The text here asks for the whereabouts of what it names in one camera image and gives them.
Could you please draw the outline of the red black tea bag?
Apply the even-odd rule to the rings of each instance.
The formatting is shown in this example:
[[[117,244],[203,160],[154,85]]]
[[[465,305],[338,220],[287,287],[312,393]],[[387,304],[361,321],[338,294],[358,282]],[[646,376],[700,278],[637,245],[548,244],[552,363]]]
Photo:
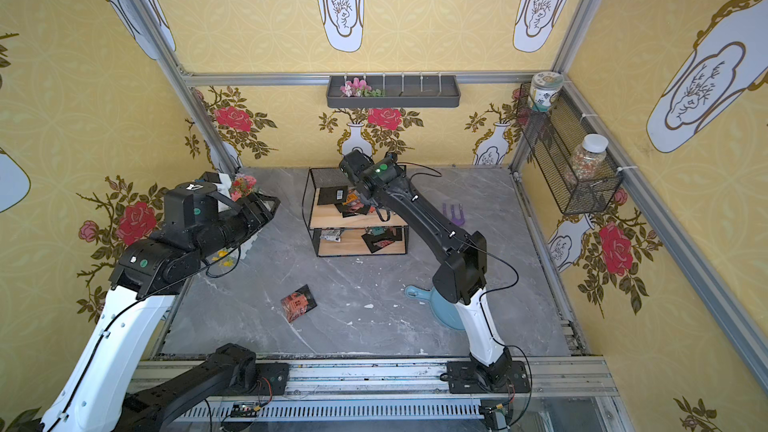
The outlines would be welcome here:
[[[288,323],[317,307],[317,301],[308,285],[303,285],[281,300],[283,314]]]

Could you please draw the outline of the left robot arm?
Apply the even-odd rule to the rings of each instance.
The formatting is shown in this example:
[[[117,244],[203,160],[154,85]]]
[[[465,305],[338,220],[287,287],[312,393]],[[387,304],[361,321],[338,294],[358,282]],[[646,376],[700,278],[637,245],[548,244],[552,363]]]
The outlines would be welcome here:
[[[40,431],[159,430],[212,393],[229,387],[252,359],[219,348],[185,384],[129,394],[141,355],[186,281],[222,249],[238,249],[276,215],[280,200],[253,191],[232,199],[222,183],[184,182],[164,196],[163,227],[129,245],[110,277],[101,318]]]

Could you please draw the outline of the black tea bag with barcode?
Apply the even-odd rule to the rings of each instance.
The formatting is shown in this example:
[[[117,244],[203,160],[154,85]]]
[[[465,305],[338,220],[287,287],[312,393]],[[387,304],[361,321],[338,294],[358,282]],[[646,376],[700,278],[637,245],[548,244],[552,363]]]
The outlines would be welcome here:
[[[347,186],[321,187],[318,189],[317,205],[344,204],[347,200]]]

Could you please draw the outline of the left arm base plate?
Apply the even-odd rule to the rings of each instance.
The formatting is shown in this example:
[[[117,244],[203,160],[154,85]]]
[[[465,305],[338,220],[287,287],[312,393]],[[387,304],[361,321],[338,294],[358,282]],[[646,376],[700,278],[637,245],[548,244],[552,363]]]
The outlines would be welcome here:
[[[256,379],[252,392],[257,396],[275,397],[285,394],[290,365],[285,362],[256,364]]]

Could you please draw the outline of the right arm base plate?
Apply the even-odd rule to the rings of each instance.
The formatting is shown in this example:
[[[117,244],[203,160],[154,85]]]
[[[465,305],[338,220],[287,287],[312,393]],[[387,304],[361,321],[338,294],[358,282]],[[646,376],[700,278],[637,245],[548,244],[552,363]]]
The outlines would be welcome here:
[[[474,360],[446,364],[440,380],[452,394],[525,394],[531,391],[530,376],[522,361],[500,360],[484,366]]]

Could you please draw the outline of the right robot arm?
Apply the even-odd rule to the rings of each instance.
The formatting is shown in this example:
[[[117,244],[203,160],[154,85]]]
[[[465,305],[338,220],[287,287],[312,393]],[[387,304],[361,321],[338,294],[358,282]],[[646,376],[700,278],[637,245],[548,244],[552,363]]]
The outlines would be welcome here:
[[[469,343],[466,380],[483,392],[524,394],[532,391],[529,362],[513,358],[488,304],[485,274],[487,241],[452,223],[413,185],[394,154],[379,162],[354,150],[339,168],[367,202],[395,213],[428,246],[439,267],[433,289],[456,310]]]

